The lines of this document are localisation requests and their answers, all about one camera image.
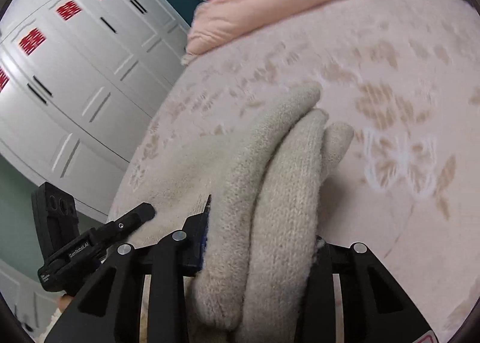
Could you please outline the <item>beige knit sweater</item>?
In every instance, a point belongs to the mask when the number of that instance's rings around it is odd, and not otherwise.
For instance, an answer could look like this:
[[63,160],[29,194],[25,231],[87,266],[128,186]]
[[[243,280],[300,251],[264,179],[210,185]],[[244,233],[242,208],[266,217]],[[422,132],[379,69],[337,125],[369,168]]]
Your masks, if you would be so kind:
[[154,219],[130,237],[154,245],[209,210],[200,272],[186,282],[192,342],[291,342],[317,246],[320,186],[353,129],[317,107],[321,89],[282,94],[252,124],[155,155],[120,186],[109,219],[147,202]]

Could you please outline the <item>white wardrobe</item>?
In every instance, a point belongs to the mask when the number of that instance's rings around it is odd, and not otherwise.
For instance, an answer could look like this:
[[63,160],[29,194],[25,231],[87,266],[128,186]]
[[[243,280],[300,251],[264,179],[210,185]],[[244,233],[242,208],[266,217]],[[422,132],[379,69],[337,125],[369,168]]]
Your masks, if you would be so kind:
[[106,219],[182,74],[188,29],[167,0],[13,0],[1,21],[1,155]]

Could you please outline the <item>pink butterfly bed blanket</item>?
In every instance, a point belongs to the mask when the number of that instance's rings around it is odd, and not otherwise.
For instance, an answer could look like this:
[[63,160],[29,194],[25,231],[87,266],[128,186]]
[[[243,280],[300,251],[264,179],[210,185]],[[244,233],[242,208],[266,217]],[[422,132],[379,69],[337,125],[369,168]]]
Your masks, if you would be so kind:
[[354,132],[320,186],[316,235],[364,242],[449,341],[479,297],[479,14],[464,0],[337,0],[200,56],[120,186],[301,85]]

